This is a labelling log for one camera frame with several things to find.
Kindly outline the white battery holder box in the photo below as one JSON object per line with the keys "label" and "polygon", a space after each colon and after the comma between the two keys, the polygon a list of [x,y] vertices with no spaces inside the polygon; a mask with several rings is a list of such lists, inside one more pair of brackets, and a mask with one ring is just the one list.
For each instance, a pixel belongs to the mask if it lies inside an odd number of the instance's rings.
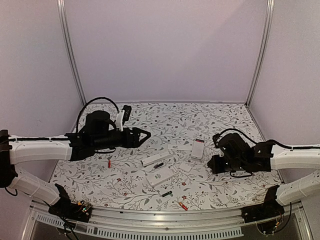
{"label": "white battery holder box", "polygon": [[147,167],[147,166],[150,166],[150,165],[152,165],[158,161],[161,161],[165,158],[171,157],[172,155],[173,155],[172,151],[166,150],[166,151],[163,151],[163,152],[160,152],[155,155],[151,155],[151,156],[148,156],[148,157],[142,159],[141,164],[143,167]]}

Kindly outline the white battery compartment cover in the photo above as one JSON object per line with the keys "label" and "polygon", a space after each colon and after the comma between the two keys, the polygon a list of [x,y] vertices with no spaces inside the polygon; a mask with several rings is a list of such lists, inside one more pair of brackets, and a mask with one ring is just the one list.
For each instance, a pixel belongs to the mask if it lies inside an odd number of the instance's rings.
{"label": "white battery compartment cover", "polygon": [[179,165],[179,169],[184,171],[184,172],[186,172],[186,173],[189,173],[191,171],[192,167],[187,165],[187,164],[185,164],[185,163],[181,163]]}

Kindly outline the black battery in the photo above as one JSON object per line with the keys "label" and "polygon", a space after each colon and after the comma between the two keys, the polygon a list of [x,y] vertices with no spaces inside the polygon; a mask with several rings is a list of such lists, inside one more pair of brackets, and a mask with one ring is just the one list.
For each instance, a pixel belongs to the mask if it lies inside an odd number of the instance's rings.
{"label": "black battery", "polygon": [[172,191],[168,191],[168,192],[162,194],[161,196],[162,196],[163,198],[166,197],[166,196],[172,197],[172,196],[173,196],[173,193],[172,193]]}
{"label": "black battery", "polygon": [[160,168],[160,167],[161,167],[161,166],[163,166],[163,165],[164,165],[164,163],[163,163],[163,162],[161,162],[161,163],[159,163],[159,164],[155,165],[155,166],[154,166],[154,169]]}

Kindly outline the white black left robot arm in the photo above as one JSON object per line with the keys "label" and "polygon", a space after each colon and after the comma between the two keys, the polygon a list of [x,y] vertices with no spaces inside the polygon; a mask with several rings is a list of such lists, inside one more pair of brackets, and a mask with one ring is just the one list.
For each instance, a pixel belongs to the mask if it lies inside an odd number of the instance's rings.
{"label": "white black left robot arm", "polygon": [[95,154],[110,153],[116,148],[139,148],[151,137],[141,128],[124,127],[129,112],[122,110],[116,120],[106,111],[97,110],[85,117],[85,125],[74,133],[58,137],[17,137],[8,130],[0,132],[0,186],[14,189],[54,206],[63,216],[74,213],[68,193],[63,186],[48,183],[17,165],[35,161],[82,161]]}

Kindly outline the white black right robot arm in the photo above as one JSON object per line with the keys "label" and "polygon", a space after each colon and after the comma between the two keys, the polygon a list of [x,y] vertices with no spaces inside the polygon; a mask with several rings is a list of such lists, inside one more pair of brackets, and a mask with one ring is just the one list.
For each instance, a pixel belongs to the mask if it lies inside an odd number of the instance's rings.
{"label": "white black right robot arm", "polygon": [[244,141],[245,135],[217,133],[212,137],[220,153],[213,155],[207,166],[213,174],[245,171],[249,174],[283,169],[313,169],[314,172],[288,184],[269,188],[258,213],[269,218],[278,210],[302,198],[320,192],[320,146],[284,145],[276,140],[254,142],[250,146]]}

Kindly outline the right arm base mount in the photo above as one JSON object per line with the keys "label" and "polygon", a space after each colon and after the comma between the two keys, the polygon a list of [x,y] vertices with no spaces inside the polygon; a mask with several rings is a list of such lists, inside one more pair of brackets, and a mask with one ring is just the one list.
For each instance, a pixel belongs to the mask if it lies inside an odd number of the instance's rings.
{"label": "right arm base mount", "polygon": [[283,221],[285,209],[275,200],[246,206],[241,209],[241,217],[245,223],[256,223],[258,231],[263,235],[273,235]]}

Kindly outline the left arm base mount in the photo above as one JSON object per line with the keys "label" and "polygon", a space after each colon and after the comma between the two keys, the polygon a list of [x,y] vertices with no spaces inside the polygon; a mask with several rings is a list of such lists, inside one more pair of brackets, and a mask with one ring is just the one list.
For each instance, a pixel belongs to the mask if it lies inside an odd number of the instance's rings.
{"label": "left arm base mount", "polygon": [[70,199],[60,198],[55,204],[49,206],[48,212],[63,219],[88,223],[92,210],[92,205],[83,200],[73,203]]}

